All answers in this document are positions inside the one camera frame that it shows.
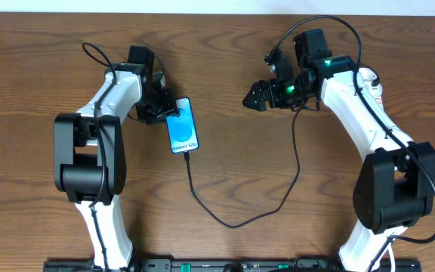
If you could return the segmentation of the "blue Samsung Galaxy smartphone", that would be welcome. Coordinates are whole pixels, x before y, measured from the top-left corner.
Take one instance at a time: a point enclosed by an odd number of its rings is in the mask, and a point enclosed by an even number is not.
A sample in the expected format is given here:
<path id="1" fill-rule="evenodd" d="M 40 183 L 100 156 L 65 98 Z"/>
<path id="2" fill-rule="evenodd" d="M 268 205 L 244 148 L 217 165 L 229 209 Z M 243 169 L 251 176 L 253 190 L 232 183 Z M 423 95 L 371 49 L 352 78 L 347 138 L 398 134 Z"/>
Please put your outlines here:
<path id="1" fill-rule="evenodd" d="M 188 97 L 176 100 L 178 115 L 166 118 L 171 151 L 185 153 L 199 148 L 193 109 Z"/>

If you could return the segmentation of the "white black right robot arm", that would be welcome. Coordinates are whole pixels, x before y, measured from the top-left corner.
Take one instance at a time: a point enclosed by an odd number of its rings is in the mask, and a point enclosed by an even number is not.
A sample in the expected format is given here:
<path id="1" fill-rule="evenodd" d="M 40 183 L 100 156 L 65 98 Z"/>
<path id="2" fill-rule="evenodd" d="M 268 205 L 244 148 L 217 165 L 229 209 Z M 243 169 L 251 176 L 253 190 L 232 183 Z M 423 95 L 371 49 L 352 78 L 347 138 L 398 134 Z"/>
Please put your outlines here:
<path id="1" fill-rule="evenodd" d="M 396 126 L 384 111 L 378 74 L 333 54 L 321 29 L 295 36 L 294 48 L 300 72 L 274 47 L 264 58 L 274 77 L 255 82 L 243 104 L 299 112 L 314 99 L 337 116 L 362 159 L 353 190 L 357 222 L 338 251 L 339 266 L 377 270 L 393 242 L 405 240 L 406 230 L 435 209 L 435 149 Z"/>

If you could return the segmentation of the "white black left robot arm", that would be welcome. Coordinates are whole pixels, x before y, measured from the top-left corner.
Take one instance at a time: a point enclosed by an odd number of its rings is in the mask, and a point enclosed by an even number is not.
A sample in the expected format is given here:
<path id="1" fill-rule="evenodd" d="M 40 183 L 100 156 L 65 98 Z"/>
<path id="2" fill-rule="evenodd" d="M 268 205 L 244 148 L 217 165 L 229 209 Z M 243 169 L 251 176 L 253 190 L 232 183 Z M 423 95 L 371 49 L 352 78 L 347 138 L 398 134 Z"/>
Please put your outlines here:
<path id="1" fill-rule="evenodd" d="M 132 45 L 127 60 L 103 54 L 103 84 L 75 113 L 54 120 L 54 183 L 85 220 L 94 259 L 89 271 L 135 271 L 134 246 L 125 230 L 120 194 L 127 165 L 122 124 L 135 110 L 136 121 L 155 125 L 178 114 L 163 70 L 154 71 L 153 51 Z"/>

